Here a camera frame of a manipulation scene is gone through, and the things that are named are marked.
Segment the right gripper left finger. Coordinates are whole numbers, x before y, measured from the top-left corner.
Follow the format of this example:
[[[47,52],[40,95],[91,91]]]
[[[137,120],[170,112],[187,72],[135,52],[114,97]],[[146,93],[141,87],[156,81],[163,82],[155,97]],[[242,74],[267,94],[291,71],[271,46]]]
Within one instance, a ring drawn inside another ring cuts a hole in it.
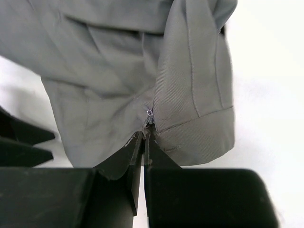
[[[124,147],[94,167],[109,181],[123,180],[127,199],[135,216],[138,212],[142,136],[142,132],[136,132]]]

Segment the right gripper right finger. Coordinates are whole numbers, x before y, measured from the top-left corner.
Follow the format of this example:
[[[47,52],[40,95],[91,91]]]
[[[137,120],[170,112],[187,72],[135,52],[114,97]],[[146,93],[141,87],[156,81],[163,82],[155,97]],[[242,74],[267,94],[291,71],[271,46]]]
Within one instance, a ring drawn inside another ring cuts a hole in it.
[[[155,135],[148,133],[145,137],[144,148],[144,191],[147,208],[147,216],[150,216],[151,202],[151,184],[149,171],[156,168],[181,169],[174,160],[172,160],[158,145]]]

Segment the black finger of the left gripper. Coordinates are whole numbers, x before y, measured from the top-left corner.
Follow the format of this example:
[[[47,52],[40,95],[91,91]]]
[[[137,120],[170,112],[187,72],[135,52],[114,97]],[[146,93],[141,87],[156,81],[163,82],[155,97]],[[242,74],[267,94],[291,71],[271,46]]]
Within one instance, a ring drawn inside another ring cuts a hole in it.
[[[1,167],[35,167],[54,159],[52,152],[35,147],[55,139],[53,132],[31,125],[0,109]]]

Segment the grey pleated skirt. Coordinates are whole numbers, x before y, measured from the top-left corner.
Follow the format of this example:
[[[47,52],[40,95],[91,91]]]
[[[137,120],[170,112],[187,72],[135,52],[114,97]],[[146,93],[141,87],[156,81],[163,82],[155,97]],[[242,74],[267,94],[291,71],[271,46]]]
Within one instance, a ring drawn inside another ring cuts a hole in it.
[[[235,0],[3,0],[0,54],[41,76],[66,155],[92,168],[151,132],[178,165],[235,144],[221,29]]]

